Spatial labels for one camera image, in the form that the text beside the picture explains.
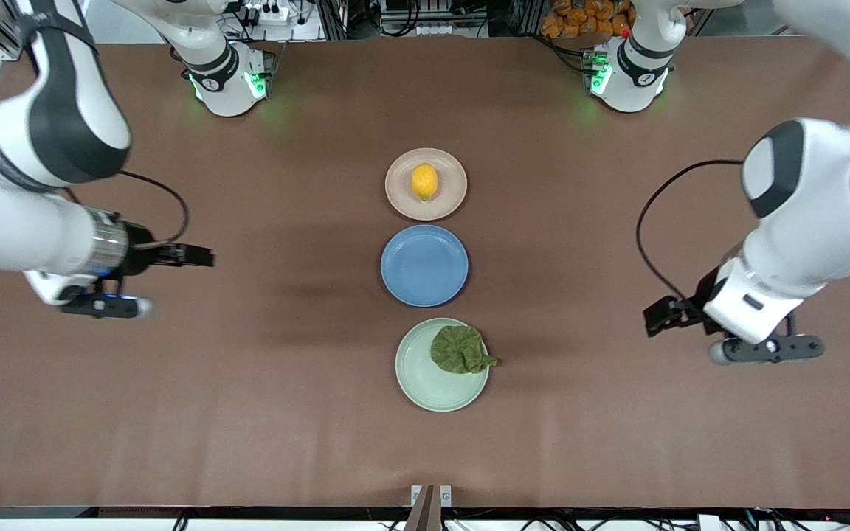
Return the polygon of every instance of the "yellow lemon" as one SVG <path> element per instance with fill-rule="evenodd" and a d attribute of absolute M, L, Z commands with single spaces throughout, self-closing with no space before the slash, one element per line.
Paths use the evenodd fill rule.
<path fill-rule="evenodd" d="M 412 170 L 412 191 L 428 201 L 438 191 L 438 171 L 431 164 L 419 164 Z"/>

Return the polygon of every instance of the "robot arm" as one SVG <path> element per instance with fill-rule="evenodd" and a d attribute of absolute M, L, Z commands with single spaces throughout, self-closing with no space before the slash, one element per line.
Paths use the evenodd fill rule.
<path fill-rule="evenodd" d="M 114 0 L 169 41 L 189 70 L 196 97 L 220 117 L 236 117 L 267 98 L 273 54 L 229 43 L 218 27 L 227 0 Z"/>
<path fill-rule="evenodd" d="M 147 300 L 107 300 L 101 282 L 122 282 L 152 263 L 188 265 L 167 262 L 178 262 L 170 256 L 175 251 L 194 248 L 149 249 L 146 229 L 58 194 L 116 174 L 131 135 L 77 2 L 13 0 L 9 7 L 38 77 L 23 94 L 0 102 L 0 269 L 23 271 L 44 302 L 66 312 L 144 315 Z"/>
<path fill-rule="evenodd" d="M 671 58 L 687 33 L 680 6 L 718 9 L 743 0 L 633 0 L 635 23 L 628 37 L 614 37 L 595 48 L 604 60 L 588 77 L 590 93 L 616 111 L 643 111 L 664 90 Z"/>
<path fill-rule="evenodd" d="M 775 0 L 775 7 L 791 27 L 850 61 L 850 4 Z M 758 228 L 702 280 L 687 305 L 668 298 L 645 310 L 649 336 L 704 322 L 709 333 L 728 333 L 711 349 L 723 365 L 814 357 L 820 341 L 775 329 L 827 283 L 850 276 L 850 125 L 804 118 L 777 125 L 747 155 L 742 184 Z M 679 310 L 687 322 L 669 319 Z"/>

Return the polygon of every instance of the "plate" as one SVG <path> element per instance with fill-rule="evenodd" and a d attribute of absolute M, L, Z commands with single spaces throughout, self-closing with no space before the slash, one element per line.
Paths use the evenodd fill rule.
<path fill-rule="evenodd" d="M 395 377 L 405 396 L 416 406 L 429 411 L 455 411 L 478 398 L 487 384 L 490 367 L 478 374 L 453 374 L 439 369 L 432 361 L 432 341 L 445 326 L 465 323 L 438 317 L 412 327 L 398 344 L 395 353 Z M 487 346 L 481 343 L 487 353 Z"/>
<path fill-rule="evenodd" d="M 393 236 L 382 252 L 382 282 L 406 305 L 444 305 L 468 279 L 468 252 L 455 235 L 436 225 L 414 225 Z"/>
<path fill-rule="evenodd" d="M 412 169 L 431 164 L 438 171 L 438 191 L 422 201 L 412 191 Z M 412 149 L 395 159 L 385 174 L 385 195 L 399 214 L 417 221 L 435 221 L 454 212 L 468 192 L 468 176 L 455 157 L 441 149 Z"/>

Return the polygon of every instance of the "green cloth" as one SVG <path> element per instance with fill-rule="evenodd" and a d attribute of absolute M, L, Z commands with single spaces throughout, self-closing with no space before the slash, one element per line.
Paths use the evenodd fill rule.
<path fill-rule="evenodd" d="M 432 361 L 455 374 L 477 374 L 497 365 L 483 352 L 481 333 L 469 326 L 445 326 L 432 341 Z"/>

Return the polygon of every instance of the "brown tablecloth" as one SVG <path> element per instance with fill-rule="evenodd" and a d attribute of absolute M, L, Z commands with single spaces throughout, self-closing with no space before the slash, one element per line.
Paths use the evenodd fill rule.
<path fill-rule="evenodd" d="M 0 272 L 0 504 L 403 504 L 411 484 L 459 505 L 850 504 L 850 279 L 802 308 L 827 354 L 718 367 L 699 329 L 648 340 L 665 290 L 633 231 L 660 182 L 742 157 L 797 115 L 850 122 L 850 67 L 802 39 L 688 40 L 648 111 L 614 114 L 533 41 L 293 44 L 274 98 L 208 114 L 162 46 L 104 46 L 131 123 L 128 168 L 179 189 L 184 241 L 215 269 L 129 283 L 156 313 L 64 316 Z M 0 97 L 31 80 L 7 67 Z M 401 305 L 379 255 L 412 225 L 384 175 L 442 148 L 469 195 L 438 222 L 468 246 L 452 303 Z M 127 178 L 78 190 L 157 235 L 171 198 Z M 753 226 L 736 168 L 685 178 L 645 229 L 684 289 Z M 502 359 L 449 414 L 408 401 L 398 341 L 472 323 Z"/>

